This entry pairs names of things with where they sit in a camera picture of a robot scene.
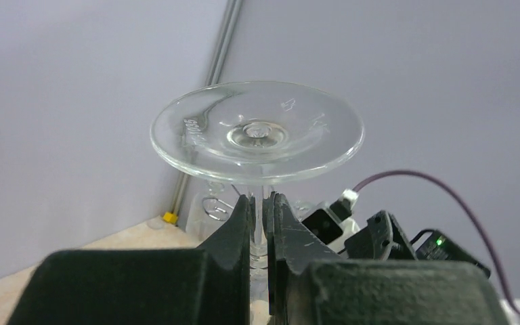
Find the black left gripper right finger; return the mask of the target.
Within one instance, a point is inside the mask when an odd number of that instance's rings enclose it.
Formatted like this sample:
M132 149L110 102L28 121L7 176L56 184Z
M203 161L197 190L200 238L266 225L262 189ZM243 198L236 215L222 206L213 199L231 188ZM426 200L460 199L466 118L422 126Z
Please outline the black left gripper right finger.
M344 259L266 201L272 324L507 324L483 273L459 261Z

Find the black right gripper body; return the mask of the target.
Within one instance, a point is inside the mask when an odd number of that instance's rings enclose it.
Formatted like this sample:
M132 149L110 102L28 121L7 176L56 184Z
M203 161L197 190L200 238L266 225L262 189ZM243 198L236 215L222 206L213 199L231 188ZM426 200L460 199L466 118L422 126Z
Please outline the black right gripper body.
M393 214L379 211L366 222L366 227L344 241L350 259L417 260L415 250Z

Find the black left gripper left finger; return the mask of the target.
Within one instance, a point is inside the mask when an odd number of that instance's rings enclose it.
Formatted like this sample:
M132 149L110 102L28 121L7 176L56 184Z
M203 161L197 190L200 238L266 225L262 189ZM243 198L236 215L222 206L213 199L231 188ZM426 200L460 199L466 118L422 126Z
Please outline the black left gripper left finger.
M64 250L33 272L9 324L248 324L251 203L195 248Z

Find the etched wine glass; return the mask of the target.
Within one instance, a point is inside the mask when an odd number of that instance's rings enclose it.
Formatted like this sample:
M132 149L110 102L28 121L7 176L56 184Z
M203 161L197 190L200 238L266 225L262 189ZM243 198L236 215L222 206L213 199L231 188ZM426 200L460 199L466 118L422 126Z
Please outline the etched wine glass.
M197 192L193 198L186 222L186 233L201 242L206 240L226 222L215 221L204 213L201 205L201 199L206 194L206 192L207 183L206 186ZM228 188L221 197L223 200L226 200L234 206L239 198L230 188Z

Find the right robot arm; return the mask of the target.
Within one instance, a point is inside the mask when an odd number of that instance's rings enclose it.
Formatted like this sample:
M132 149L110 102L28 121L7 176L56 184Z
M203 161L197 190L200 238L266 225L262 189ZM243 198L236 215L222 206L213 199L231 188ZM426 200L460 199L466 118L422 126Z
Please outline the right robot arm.
M439 230L424 229L409 239L395 215L387 211L379 211L366 222L366 227L344 241L350 259L459 261L478 267L486 278L492 274L488 266Z

